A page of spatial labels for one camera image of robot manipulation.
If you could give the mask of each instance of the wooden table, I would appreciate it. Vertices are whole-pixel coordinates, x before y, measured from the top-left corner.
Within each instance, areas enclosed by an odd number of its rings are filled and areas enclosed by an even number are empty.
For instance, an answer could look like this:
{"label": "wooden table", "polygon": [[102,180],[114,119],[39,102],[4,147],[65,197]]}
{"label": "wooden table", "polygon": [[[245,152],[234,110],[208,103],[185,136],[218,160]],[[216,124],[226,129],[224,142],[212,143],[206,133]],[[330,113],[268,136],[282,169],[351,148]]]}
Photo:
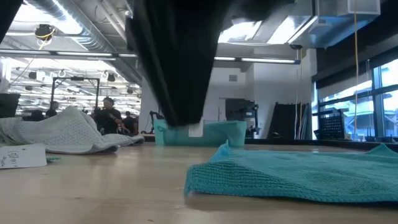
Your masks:
{"label": "wooden table", "polygon": [[[347,151],[314,146],[247,148]],[[61,161],[47,167],[0,170],[0,223],[398,223],[393,208],[219,195],[184,198],[187,168],[207,161],[215,151],[146,143],[115,154],[60,155]]]}

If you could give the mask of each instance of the ceiling light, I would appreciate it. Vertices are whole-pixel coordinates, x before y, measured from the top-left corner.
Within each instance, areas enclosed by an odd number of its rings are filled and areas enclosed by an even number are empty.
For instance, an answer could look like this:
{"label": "ceiling light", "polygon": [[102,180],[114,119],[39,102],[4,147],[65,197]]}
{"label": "ceiling light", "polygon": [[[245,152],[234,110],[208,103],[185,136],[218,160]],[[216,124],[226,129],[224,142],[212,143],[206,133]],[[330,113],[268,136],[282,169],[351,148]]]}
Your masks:
{"label": "ceiling light", "polygon": [[88,57],[87,60],[116,60],[116,58]]}
{"label": "ceiling light", "polygon": [[136,54],[119,54],[119,57],[138,57]]}
{"label": "ceiling light", "polygon": [[48,51],[41,50],[11,50],[11,49],[0,49],[2,54],[26,54],[26,55],[49,55]]}
{"label": "ceiling light", "polygon": [[[51,94],[41,94],[41,93],[20,93],[21,96],[36,96],[37,98],[50,98]],[[71,97],[76,99],[85,99],[85,100],[95,100],[96,96],[87,96],[87,95],[73,95],[73,94],[54,94],[55,98],[61,97]],[[114,100],[137,100],[138,97],[136,95],[126,95],[126,96],[111,96]],[[105,98],[105,96],[98,96],[98,101],[101,101]]]}
{"label": "ceiling light", "polygon": [[214,60],[234,61],[234,57],[214,57]]}
{"label": "ceiling light", "polygon": [[305,24],[296,34],[293,35],[292,38],[290,38],[287,43],[291,44],[293,41],[295,41],[298,37],[300,37],[310,26],[318,20],[318,16],[312,17],[312,19]]}
{"label": "ceiling light", "polygon": [[271,59],[271,58],[242,58],[242,62],[262,62],[262,63],[289,63],[295,64],[296,60]]}
{"label": "ceiling light", "polygon": [[64,56],[87,56],[87,57],[111,57],[111,53],[96,53],[96,52],[57,52],[58,55]]}
{"label": "ceiling light", "polygon": [[246,35],[245,40],[251,40],[253,39],[254,35],[257,33],[259,30],[260,26],[262,24],[262,21],[258,21],[254,24],[253,28],[250,30],[250,32]]}
{"label": "ceiling light", "polygon": [[255,25],[256,24],[254,22],[241,22],[239,24],[235,24],[221,33],[220,37],[218,38],[218,42],[228,43],[231,41],[245,40],[247,35],[251,35],[253,33]]}
{"label": "ceiling light", "polygon": [[286,43],[295,31],[295,18],[287,17],[275,30],[267,44],[284,44]]}
{"label": "ceiling light", "polygon": [[[97,86],[80,86],[80,88],[97,88]],[[115,89],[115,86],[100,86],[100,89]]]}

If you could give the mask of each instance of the teal cloth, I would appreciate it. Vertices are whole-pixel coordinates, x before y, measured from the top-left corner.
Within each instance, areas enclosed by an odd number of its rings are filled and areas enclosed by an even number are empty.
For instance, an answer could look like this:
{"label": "teal cloth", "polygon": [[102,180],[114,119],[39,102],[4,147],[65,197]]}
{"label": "teal cloth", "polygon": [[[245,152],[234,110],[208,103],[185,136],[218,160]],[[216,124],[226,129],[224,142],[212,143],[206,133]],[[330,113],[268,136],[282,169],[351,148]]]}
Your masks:
{"label": "teal cloth", "polygon": [[291,197],[317,202],[398,202],[398,153],[245,151],[228,142],[191,166],[185,194]]}
{"label": "teal cloth", "polygon": [[247,124],[245,121],[223,121],[203,125],[203,136],[189,136],[189,127],[169,127],[165,120],[155,120],[155,143],[157,146],[213,146],[228,140],[232,147],[243,147]]}

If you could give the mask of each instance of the person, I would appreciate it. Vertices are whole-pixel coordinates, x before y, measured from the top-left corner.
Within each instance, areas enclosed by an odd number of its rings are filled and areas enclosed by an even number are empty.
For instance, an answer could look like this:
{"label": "person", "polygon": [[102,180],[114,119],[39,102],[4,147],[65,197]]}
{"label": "person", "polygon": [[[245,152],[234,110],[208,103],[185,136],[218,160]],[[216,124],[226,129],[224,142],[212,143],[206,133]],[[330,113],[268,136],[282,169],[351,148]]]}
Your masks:
{"label": "person", "polygon": [[24,121],[42,121],[44,120],[43,112],[41,110],[33,110],[32,114],[23,118]]}
{"label": "person", "polygon": [[57,110],[59,108],[60,104],[57,101],[52,102],[50,109],[45,112],[45,117],[46,118],[51,118],[55,115],[57,115]]}
{"label": "person", "polygon": [[57,114],[58,113],[55,110],[49,109],[47,112],[45,112],[45,117],[46,118],[51,118],[51,117],[53,117],[53,116],[55,116]]}
{"label": "person", "polygon": [[103,100],[104,109],[95,113],[94,120],[97,124],[98,131],[104,134],[116,134],[118,125],[122,124],[122,116],[120,111],[113,108],[114,101],[106,97]]}
{"label": "person", "polygon": [[131,117],[130,111],[126,111],[126,118],[123,119],[124,126],[130,131],[130,133],[135,133],[134,131],[134,123],[136,120]]}

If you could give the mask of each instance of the paper note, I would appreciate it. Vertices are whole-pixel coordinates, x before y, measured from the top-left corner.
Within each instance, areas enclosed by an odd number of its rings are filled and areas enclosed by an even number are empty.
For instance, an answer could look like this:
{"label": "paper note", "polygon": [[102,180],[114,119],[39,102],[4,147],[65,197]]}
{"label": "paper note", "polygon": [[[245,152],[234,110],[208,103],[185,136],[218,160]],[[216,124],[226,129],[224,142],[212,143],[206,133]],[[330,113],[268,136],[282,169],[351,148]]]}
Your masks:
{"label": "paper note", "polygon": [[31,144],[0,147],[0,169],[46,166],[45,146]]}
{"label": "paper note", "polygon": [[198,124],[189,126],[189,137],[200,138],[203,136],[203,118]]}

